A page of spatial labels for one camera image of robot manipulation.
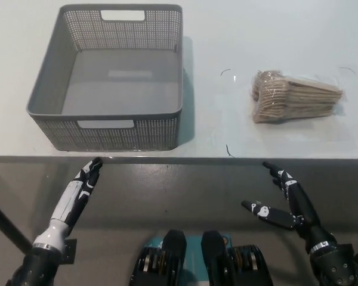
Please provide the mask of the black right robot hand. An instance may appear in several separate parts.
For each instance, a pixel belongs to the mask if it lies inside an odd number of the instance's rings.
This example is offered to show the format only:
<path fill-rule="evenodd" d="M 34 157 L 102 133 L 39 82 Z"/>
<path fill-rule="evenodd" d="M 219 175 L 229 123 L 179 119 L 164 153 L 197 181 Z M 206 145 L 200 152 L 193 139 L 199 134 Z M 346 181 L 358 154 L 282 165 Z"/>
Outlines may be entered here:
<path fill-rule="evenodd" d="M 259 220 L 270 225 L 296 231 L 305 240 L 309 255 L 335 252 L 338 243 L 320 221 L 314 205 L 301 184 L 285 169 L 265 161 L 263 166 L 270 171 L 273 183 L 277 185 L 288 203 L 289 211 L 265 205 L 259 201 L 243 200 L 241 206 Z"/>

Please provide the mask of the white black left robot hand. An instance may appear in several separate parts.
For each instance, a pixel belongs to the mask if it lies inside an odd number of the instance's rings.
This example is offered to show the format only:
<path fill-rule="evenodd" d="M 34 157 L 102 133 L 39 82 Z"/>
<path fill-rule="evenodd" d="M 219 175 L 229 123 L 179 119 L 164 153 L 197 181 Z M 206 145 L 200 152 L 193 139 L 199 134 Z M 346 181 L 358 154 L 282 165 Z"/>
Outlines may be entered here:
<path fill-rule="evenodd" d="M 80 218 L 100 176 L 103 165 L 96 157 L 86 164 L 63 191 L 47 229 L 36 237 L 32 247 L 64 252 L 65 240 Z"/>

